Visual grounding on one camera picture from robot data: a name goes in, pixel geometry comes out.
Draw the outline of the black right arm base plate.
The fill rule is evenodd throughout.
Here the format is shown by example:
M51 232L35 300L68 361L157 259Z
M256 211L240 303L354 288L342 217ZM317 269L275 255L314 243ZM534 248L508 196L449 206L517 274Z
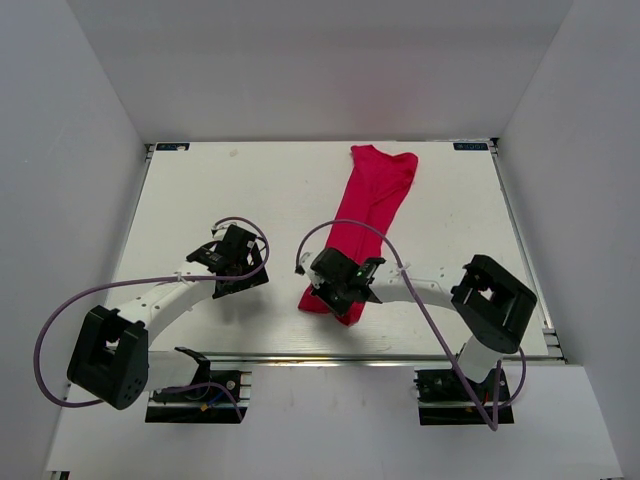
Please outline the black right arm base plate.
M507 402L512 395L506 372L501 371L496 394L495 370L482 383L470 381L481 407L493 419L493 404L497 405L497 421L514 424L511 405ZM418 369L414 371L414 386L417 393L418 418L421 426L474 426L485 425L479 409L464 389L460 379L452 369Z

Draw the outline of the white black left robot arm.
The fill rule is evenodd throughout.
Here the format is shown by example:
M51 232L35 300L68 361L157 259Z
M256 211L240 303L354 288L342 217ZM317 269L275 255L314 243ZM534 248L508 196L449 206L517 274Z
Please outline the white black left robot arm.
M231 223L215 227L212 235L145 293L86 314L67 368L72 384L118 410L144 392L183 392L191 399L209 392L210 362L203 354L186 347L150 347L200 302L267 283L269 246L263 232Z

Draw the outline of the red t shirt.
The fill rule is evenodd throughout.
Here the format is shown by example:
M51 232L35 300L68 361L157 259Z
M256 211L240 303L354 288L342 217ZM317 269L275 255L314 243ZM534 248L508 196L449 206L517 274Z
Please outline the red t shirt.
M351 147L353 169L325 246L343 254L343 273L354 275L362 263L381 255L382 239L408 195L419 158L413 153L384 153L372 145Z

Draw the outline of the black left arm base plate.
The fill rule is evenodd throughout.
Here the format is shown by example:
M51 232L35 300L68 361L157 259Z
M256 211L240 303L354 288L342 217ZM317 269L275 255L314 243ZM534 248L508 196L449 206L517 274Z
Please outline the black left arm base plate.
M209 383L222 385L234 399L217 386L150 395L145 422L147 424L181 425L239 425L247 413L251 395L252 372L250 370L210 370L201 378Z

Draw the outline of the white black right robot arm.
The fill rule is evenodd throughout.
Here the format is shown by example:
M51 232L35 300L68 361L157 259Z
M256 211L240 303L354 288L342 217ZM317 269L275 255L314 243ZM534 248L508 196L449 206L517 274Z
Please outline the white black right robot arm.
M451 374L453 390L472 399L488 385L490 370L519 351L537 296L487 255L476 254L462 269L418 269L381 257L357 263L335 248L306 252L296 273L310 280L311 295L343 316L365 303L415 301L456 312L471 332Z

